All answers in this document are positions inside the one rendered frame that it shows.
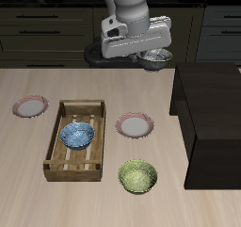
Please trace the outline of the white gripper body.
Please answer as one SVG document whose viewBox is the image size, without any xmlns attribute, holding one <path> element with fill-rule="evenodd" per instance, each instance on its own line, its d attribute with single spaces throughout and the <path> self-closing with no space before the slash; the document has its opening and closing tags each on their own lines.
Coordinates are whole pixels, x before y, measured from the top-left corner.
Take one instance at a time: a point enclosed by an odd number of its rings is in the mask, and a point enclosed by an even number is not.
<svg viewBox="0 0 241 227">
<path fill-rule="evenodd" d="M 115 15 L 102 21 L 102 54 L 104 58 L 128 56 L 171 44 L 171 19 L 167 16 L 150 19 L 149 29 L 140 35 L 129 36 L 130 29 L 120 23 Z"/>
</svg>

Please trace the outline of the black bowl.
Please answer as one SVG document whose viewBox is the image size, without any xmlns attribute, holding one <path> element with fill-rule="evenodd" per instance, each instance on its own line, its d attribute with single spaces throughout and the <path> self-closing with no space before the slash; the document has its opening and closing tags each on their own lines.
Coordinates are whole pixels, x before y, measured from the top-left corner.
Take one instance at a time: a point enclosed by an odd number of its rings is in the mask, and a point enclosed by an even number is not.
<svg viewBox="0 0 241 227">
<path fill-rule="evenodd" d="M 172 53 L 163 48 L 156 48 L 136 53 L 138 63 L 149 72 L 159 72 L 172 60 Z"/>
</svg>

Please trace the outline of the white plate with red rim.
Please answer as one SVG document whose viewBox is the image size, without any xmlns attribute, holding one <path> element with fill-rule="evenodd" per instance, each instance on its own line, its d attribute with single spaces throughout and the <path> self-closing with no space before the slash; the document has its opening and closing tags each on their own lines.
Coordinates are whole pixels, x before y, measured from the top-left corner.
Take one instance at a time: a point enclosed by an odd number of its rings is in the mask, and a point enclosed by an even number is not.
<svg viewBox="0 0 241 227">
<path fill-rule="evenodd" d="M 115 128 L 125 138 L 145 138 L 153 131 L 154 121 L 144 113 L 129 112 L 117 119 Z"/>
<path fill-rule="evenodd" d="M 35 118 L 49 107 L 49 101 L 40 95 L 30 95 L 18 100 L 12 107 L 12 114 L 19 118 Z"/>
</svg>

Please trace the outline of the blue bowl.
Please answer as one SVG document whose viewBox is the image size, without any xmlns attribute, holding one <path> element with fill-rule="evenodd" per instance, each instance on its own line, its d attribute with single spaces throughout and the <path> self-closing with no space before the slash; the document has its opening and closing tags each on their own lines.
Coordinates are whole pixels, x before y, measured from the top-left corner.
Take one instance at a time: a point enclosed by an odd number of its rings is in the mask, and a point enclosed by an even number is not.
<svg viewBox="0 0 241 227">
<path fill-rule="evenodd" d="M 94 128 L 85 122 L 73 122 L 66 125 L 59 134 L 60 141 L 69 149 L 86 149 L 95 137 Z"/>
</svg>

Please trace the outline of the green bowl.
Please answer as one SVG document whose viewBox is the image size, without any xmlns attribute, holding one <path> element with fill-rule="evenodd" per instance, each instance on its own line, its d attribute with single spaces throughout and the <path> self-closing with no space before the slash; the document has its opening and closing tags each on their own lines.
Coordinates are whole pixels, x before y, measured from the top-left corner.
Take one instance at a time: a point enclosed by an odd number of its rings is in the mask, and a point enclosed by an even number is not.
<svg viewBox="0 0 241 227">
<path fill-rule="evenodd" d="M 156 185 L 158 173 L 149 162 L 135 159 L 125 162 L 119 168 L 118 179 L 125 190 L 141 195 L 149 192 Z"/>
</svg>

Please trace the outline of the grey kitchen cupboard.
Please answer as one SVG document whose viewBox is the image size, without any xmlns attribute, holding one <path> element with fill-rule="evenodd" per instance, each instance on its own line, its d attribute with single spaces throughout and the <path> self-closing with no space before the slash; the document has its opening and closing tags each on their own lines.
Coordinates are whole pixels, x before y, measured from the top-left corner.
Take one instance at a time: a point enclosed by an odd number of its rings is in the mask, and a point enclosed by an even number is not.
<svg viewBox="0 0 241 227">
<path fill-rule="evenodd" d="M 241 0 L 206 0 L 196 60 L 241 65 Z"/>
</svg>

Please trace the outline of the dark olive kitchen cupboard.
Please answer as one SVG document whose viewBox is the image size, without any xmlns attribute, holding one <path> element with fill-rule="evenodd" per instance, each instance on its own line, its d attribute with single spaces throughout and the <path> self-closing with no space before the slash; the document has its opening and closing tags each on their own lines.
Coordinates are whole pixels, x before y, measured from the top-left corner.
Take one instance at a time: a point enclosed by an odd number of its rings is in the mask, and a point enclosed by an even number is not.
<svg viewBox="0 0 241 227">
<path fill-rule="evenodd" d="M 151 8 L 171 19 L 169 66 L 196 57 L 203 8 Z M 0 68 L 86 68 L 84 51 L 101 35 L 106 8 L 0 8 Z"/>
</svg>

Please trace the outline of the dark wooden cabinet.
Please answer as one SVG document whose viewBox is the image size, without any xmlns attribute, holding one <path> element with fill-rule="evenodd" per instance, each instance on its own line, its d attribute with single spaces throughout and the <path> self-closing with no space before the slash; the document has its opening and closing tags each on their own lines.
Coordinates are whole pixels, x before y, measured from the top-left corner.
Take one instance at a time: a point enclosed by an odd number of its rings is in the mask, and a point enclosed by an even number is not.
<svg viewBox="0 0 241 227">
<path fill-rule="evenodd" d="M 241 72 L 233 62 L 178 62 L 169 114 L 182 130 L 186 189 L 241 189 Z"/>
</svg>

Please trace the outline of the wooden slat tray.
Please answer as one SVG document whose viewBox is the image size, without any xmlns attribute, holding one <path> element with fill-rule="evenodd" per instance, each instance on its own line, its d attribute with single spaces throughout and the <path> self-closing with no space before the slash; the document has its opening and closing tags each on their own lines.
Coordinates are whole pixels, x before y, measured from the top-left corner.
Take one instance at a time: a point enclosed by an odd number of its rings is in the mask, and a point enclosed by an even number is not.
<svg viewBox="0 0 241 227">
<path fill-rule="evenodd" d="M 70 150 L 60 140 L 60 131 L 69 123 L 91 123 L 95 136 L 81 151 Z M 100 182 L 103 175 L 105 103 L 104 100 L 60 100 L 56 122 L 43 172 L 48 182 Z"/>
</svg>

